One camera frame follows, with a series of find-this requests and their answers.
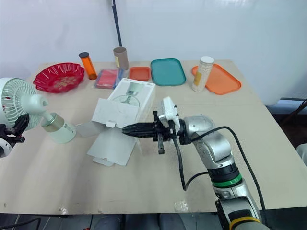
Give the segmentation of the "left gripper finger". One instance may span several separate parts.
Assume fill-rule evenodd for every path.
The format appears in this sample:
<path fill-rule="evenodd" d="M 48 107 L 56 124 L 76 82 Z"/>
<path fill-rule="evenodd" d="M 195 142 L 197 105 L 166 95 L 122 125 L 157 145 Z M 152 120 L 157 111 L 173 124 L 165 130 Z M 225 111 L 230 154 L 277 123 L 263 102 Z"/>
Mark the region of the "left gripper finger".
<path fill-rule="evenodd" d="M 14 131 L 25 131 L 28 127 L 30 121 L 30 116 L 28 113 L 21 115 L 15 121 L 15 125 L 13 126 Z"/>

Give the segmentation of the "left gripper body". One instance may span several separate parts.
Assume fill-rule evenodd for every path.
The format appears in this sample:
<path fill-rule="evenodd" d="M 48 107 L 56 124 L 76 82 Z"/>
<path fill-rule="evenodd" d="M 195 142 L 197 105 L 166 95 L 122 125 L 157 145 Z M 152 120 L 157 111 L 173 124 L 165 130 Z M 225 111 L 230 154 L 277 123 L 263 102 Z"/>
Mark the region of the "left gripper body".
<path fill-rule="evenodd" d="M 7 128 L 5 124 L 0 125 L 0 137 L 9 144 L 23 143 L 25 141 L 22 136 L 24 131 L 24 125 L 15 125 L 13 128 Z"/>

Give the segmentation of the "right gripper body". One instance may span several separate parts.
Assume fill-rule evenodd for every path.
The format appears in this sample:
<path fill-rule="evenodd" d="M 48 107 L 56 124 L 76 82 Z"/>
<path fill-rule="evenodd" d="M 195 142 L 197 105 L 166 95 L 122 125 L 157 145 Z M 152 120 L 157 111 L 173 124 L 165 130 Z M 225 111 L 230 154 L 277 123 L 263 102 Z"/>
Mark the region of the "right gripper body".
<path fill-rule="evenodd" d="M 180 121 L 175 115 L 177 120 L 167 119 L 165 115 L 158 116 L 157 111 L 153 111 L 154 116 L 154 141 L 158 142 L 158 154 L 165 154 L 164 142 L 173 138 L 177 138 L 177 133 L 180 130 Z"/>

